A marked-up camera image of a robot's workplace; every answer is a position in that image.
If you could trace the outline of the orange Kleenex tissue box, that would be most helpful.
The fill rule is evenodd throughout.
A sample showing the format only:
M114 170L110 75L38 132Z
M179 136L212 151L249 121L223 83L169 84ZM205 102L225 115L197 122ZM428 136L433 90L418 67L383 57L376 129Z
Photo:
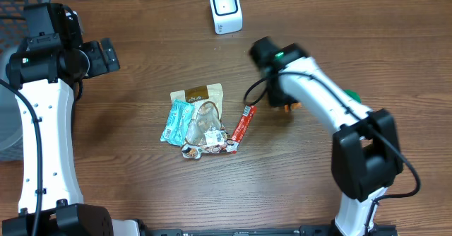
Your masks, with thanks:
M299 109L301 107L302 107L302 104L300 102L296 102L296 103L286 104L284 106L284 109L286 112L291 112L291 111Z

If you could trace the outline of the red snack stick packet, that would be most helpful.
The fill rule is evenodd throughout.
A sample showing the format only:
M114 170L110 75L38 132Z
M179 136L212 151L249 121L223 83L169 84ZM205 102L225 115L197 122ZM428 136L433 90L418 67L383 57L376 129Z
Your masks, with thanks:
M244 111L241 115L241 118L231 137L233 144L241 143L255 113L256 107L254 105L247 105L244 107Z

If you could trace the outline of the green lid jar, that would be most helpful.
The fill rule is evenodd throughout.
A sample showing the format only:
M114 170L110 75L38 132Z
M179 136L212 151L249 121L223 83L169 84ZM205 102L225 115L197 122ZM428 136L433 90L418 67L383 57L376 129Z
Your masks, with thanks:
M344 92L345 92L348 96L350 96L353 100L357 101L358 103L361 103L361 102L362 102L361 97L360 97L355 91L352 91L352 90L344 90Z

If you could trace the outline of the brown snack pouch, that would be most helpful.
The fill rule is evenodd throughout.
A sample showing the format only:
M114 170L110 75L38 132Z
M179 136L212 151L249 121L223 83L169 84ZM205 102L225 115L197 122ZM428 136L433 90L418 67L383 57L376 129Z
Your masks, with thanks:
M182 139L181 152L185 158L199 159L203 154L237 152L238 143L232 140L222 123L221 84L174 91L170 98L173 102L182 101L194 107Z

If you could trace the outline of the teal Kleenex tissue pack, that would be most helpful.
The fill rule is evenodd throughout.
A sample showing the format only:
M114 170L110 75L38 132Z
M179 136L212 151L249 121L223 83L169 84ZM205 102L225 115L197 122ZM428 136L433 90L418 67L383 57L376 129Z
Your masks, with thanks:
M193 113L194 106L191 103L182 100L174 100L160 140L175 146L182 146Z

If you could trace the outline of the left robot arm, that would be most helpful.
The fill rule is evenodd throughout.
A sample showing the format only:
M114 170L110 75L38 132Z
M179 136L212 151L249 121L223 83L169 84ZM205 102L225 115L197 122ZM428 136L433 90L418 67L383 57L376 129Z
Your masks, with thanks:
M63 4L26 6L29 35L12 54L3 86L16 97L23 132L18 216L4 235L142 235L137 220L115 220L84 202L73 159L73 108L83 81L118 71L107 38L84 42L78 16Z

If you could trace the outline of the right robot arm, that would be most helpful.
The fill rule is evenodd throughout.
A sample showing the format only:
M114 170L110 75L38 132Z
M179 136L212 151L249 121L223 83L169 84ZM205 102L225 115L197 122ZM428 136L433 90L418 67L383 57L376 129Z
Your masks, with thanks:
M394 225L377 225L375 200L403 171L396 124L385 109L351 98L296 44L279 48L269 37L249 55L262 74L273 107L294 102L307 108L332 136L331 172L342 192L340 209L328 225L302 225L301 235L397 235Z

